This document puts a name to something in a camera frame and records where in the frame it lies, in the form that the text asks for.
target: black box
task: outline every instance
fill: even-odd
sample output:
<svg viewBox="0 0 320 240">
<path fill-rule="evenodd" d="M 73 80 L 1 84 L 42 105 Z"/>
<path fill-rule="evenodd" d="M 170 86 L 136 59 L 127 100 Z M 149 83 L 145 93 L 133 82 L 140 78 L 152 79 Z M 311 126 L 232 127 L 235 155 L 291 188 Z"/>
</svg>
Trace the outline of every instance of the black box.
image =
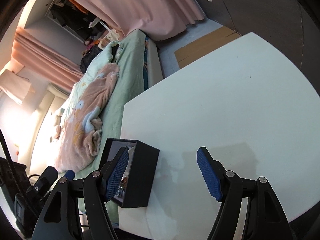
<svg viewBox="0 0 320 240">
<path fill-rule="evenodd" d="M 129 163 L 117 195 L 111 200 L 122 208 L 146 207 L 160 150 L 138 140 L 108 138 L 103 149 L 99 170 L 105 162 L 113 160 L 121 147 L 129 147 Z"/>
<path fill-rule="evenodd" d="M 26 192 L 28 187 L 31 186 L 31 183 L 28 180 L 26 174 L 27 166 L 21 163 L 12 163 L 17 173 L 18 181 L 22 186 L 22 190 Z M 14 197 L 17 193 L 19 193 L 19 190 L 16 183 L 14 182 L 7 160 L 2 157 L 0 157 L 0 187 L 3 191 L 4 197 L 7 200 L 12 213 L 14 214 Z"/>
</svg>

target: white table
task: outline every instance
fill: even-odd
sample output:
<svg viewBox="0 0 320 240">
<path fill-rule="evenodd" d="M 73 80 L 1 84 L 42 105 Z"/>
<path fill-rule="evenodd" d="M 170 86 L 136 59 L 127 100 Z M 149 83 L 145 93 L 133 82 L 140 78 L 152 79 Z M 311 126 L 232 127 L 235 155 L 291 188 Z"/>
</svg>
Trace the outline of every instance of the white table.
<svg viewBox="0 0 320 240">
<path fill-rule="evenodd" d="M 320 200 L 320 99 L 299 69 L 249 33 L 164 79 L 124 107 L 121 138 L 160 149 L 146 208 L 120 228 L 157 240 L 207 239 L 220 204 L 196 162 L 205 146 L 243 178 L 265 176 L 289 221 Z M 243 202 L 235 239 L 240 239 Z"/>
</svg>

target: brown cardboard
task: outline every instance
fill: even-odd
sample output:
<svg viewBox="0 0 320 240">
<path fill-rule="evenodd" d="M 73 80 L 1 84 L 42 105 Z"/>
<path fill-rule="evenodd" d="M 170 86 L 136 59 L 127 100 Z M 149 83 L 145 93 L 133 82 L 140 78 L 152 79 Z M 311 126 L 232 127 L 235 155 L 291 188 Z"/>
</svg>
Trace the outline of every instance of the brown cardboard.
<svg viewBox="0 0 320 240">
<path fill-rule="evenodd" d="M 223 26 L 187 44 L 174 52 L 179 68 L 183 68 L 208 53 L 240 37 L 235 31 Z"/>
</svg>

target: pink curtain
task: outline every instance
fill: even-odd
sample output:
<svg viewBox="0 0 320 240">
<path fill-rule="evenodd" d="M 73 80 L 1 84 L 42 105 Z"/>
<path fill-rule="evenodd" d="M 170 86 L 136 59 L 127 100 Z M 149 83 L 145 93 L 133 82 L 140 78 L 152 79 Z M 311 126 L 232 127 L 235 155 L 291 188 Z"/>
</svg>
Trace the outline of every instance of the pink curtain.
<svg viewBox="0 0 320 240">
<path fill-rule="evenodd" d="M 194 0 L 75 0 L 127 36 L 135 29 L 153 40 L 171 38 L 204 19 Z"/>
<path fill-rule="evenodd" d="M 69 92 L 83 76 L 77 64 L 44 45 L 21 28 L 17 29 L 14 37 L 12 57 Z"/>
</svg>

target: open box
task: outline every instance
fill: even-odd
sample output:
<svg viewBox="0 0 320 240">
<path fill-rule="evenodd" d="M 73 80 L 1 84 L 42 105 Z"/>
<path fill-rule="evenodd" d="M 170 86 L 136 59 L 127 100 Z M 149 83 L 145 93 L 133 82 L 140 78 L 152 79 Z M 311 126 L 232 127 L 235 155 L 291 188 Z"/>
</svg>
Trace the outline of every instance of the open box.
<svg viewBox="0 0 320 240">
<path fill-rule="evenodd" d="M 121 147 L 129 148 L 129 162 L 118 192 L 111 200 L 122 208 L 148 206 L 159 150 L 138 140 L 108 138 L 100 161 L 112 161 Z"/>
<path fill-rule="evenodd" d="M 225 26 L 200 37 L 174 52 L 179 68 L 189 65 L 239 37 L 240 34 Z"/>
</svg>

